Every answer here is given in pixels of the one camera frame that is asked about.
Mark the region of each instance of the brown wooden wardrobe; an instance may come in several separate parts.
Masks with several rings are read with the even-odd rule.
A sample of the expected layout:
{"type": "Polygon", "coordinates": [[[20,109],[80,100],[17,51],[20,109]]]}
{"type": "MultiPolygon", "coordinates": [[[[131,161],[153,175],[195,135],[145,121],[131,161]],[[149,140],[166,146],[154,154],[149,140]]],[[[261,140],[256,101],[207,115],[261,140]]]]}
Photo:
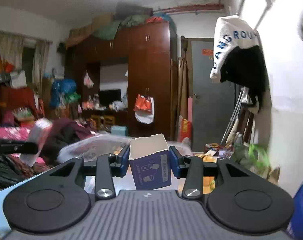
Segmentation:
{"type": "Polygon", "coordinates": [[[106,62],[128,63],[128,129],[130,136],[163,133],[173,139],[177,102],[177,40],[169,22],[149,23],[120,29],[113,41],[94,36],[69,48],[65,77],[77,83],[77,92],[86,101],[99,90],[99,69],[106,62]],[[83,85],[88,71],[93,89],[83,85]],[[152,124],[142,124],[133,111],[137,95],[154,98],[155,117],[152,124]]]}

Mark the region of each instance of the window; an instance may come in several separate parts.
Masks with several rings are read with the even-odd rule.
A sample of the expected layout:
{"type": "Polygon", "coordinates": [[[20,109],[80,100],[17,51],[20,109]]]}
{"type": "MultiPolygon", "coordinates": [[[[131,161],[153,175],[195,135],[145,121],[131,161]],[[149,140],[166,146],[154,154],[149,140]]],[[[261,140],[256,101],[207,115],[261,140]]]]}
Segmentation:
{"type": "Polygon", "coordinates": [[[33,88],[34,55],[34,48],[24,47],[22,55],[22,70],[25,71],[26,84],[30,88],[33,88]]]}

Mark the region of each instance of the gray door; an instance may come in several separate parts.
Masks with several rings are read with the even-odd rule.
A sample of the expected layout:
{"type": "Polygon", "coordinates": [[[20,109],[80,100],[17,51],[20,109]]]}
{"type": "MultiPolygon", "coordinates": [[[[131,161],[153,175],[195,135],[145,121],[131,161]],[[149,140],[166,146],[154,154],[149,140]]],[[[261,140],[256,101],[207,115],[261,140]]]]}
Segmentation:
{"type": "Polygon", "coordinates": [[[213,84],[210,71],[213,56],[206,50],[213,49],[213,42],[192,41],[193,109],[192,150],[203,152],[206,143],[220,143],[234,111],[234,84],[228,81],[213,84]]]}

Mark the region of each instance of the ribbed gray panel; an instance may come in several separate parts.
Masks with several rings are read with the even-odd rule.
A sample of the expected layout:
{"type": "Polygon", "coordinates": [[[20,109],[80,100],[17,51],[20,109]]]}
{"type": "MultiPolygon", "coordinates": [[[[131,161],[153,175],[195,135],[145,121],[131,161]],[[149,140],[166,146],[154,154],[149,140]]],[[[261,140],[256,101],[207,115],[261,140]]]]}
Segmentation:
{"type": "Polygon", "coordinates": [[[87,217],[68,230],[42,236],[12,231],[5,239],[278,240],[290,238],[280,231],[268,236],[243,236],[220,228],[206,215],[200,203],[183,200],[174,190],[122,190],[115,199],[96,202],[87,217]]]}

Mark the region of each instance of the purple box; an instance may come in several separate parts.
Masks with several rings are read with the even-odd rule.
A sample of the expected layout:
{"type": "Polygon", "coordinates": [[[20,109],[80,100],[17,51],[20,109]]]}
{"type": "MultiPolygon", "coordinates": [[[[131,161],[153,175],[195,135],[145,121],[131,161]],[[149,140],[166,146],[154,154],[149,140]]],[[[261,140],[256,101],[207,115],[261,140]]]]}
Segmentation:
{"type": "Polygon", "coordinates": [[[164,135],[131,139],[130,168],[138,190],[170,186],[169,147],[164,135]]]}

